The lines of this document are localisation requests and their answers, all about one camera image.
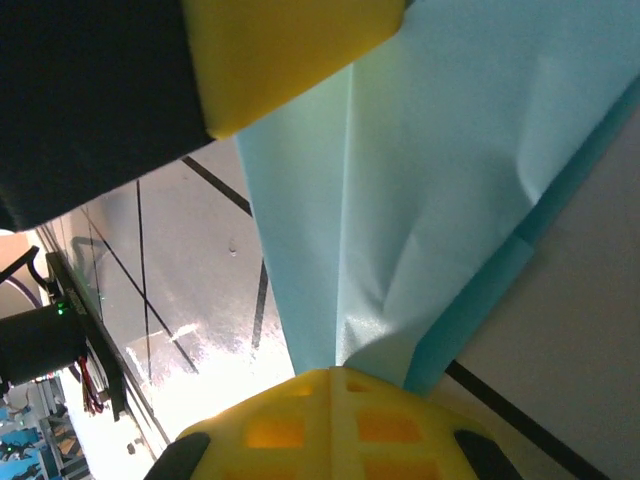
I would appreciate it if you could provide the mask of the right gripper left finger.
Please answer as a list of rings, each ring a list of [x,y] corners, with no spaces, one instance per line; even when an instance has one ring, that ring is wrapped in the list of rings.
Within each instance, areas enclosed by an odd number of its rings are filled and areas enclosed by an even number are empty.
[[[329,371],[296,376],[181,432],[148,479],[328,479]]]

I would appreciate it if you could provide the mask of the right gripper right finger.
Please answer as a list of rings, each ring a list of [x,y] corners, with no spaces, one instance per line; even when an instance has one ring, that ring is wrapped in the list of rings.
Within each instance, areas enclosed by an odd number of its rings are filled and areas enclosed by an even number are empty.
[[[348,368],[329,370],[334,479],[520,479],[478,421]]]

